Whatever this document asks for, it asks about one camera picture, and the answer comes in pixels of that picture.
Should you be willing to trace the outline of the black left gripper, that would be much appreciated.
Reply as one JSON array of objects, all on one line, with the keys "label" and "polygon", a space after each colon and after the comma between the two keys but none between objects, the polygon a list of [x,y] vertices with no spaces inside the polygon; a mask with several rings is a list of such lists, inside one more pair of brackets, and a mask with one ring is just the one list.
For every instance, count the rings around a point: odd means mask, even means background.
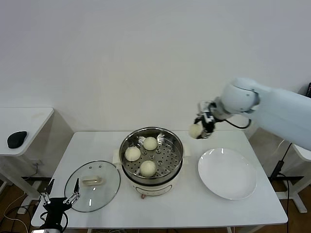
[{"label": "black left gripper", "polygon": [[43,199],[44,208],[47,211],[45,223],[61,223],[63,213],[72,207],[72,203],[75,203],[80,197],[79,178],[77,178],[72,195],[69,198],[51,198],[50,194],[54,184],[52,179],[48,186],[45,187],[44,192],[40,193]]}]

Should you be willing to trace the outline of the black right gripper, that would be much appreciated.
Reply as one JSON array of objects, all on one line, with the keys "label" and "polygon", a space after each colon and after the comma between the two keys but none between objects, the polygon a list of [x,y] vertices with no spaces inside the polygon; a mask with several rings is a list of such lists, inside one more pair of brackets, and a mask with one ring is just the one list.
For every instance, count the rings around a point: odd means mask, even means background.
[{"label": "black right gripper", "polygon": [[198,139],[207,139],[214,132],[216,117],[214,112],[216,110],[216,104],[207,100],[201,101],[198,104],[199,113],[194,120],[194,124],[199,124]]}]

